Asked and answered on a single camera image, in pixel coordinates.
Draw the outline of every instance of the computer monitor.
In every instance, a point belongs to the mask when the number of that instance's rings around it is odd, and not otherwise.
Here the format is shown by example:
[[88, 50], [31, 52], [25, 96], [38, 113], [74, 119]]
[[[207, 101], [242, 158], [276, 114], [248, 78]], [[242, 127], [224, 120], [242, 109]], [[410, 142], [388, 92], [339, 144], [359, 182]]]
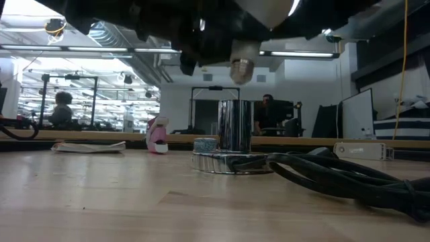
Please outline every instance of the computer monitor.
[[267, 115], [277, 123], [294, 118], [294, 103], [282, 100], [273, 100], [267, 107]]
[[343, 138], [370, 138], [374, 134], [372, 89], [342, 101]]
[[0, 88], [0, 114], [3, 109], [3, 104], [5, 103], [6, 92], [7, 92], [7, 88], [3, 88], [3, 87]]

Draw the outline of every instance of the striped box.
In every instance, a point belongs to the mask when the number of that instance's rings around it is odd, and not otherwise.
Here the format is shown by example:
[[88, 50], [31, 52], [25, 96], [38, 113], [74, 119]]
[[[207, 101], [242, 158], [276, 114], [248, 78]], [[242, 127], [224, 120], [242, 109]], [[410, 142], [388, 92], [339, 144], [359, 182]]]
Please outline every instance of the striped box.
[[[392, 139], [395, 127], [395, 118], [374, 121], [376, 138]], [[400, 118], [396, 140], [430, 140], [430, 118]]]

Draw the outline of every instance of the desk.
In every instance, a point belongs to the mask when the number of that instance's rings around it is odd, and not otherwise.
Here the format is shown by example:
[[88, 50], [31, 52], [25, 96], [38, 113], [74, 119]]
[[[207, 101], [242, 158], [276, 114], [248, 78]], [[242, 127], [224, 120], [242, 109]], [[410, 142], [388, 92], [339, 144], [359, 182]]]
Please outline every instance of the desk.
[[[391, 210], [312, 192], [277, 174], [216, 175], [190, 152], [2, 153], [2, 241], [428, 241]], [[357, 161], [399, 178], [430, 163]]]
[[[30, 136], [32, 130], [13, 130], [13, 133], [19, 136]], [[95, 131], [54, 131], [41, 130], [37, 139], [45, 140], [112, 140], [112, 141], [142, 141], [144, 134], [132, 134], [124, 132], [95, 132]], [[168, 134], [168, 143], [183, 143], [192, 144], [195, 138], [217, 138], [218, 136], [211, 135], [190, 135], [190, 134]], [[0, 132], [0, 140], [10, 139], [8, 136]], [[261, 137], [253, 136], [251, 139], [252, 145], [285, 145], [285, 146], [304, 146], [304, 147], [333, 147], [337, 142], [346, 143], [386, 143], [391, 148], [403, 149], [430, 149], [430, 141], [416, 140], [353, 140], [353, 139], [337, 139], [337, 138], [287, 138], [287, 137]]]

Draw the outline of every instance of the pink object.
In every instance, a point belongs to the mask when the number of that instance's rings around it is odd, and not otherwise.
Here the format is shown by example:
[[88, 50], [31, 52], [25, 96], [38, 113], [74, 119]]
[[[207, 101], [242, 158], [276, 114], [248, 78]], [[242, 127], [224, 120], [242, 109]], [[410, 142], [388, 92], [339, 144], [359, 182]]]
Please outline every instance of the pink object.
[[166, 126], [168, 124], [169, 119], [164, 117], [156, 117], [148, 121], [148, 127], [146, 129], [146, 145], [150, 152], [163, 154], [169, 150], [169, 147], [166, 144]]

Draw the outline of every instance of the roll of tape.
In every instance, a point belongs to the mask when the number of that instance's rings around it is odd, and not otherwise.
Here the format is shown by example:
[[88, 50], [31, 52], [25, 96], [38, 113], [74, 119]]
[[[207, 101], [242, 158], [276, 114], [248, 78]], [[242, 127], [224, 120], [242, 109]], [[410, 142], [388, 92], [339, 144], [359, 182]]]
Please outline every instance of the roll of tape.
[[218, 141], [215, 138], [195, 138], [194, 152], [213, 152], [218, 147]]

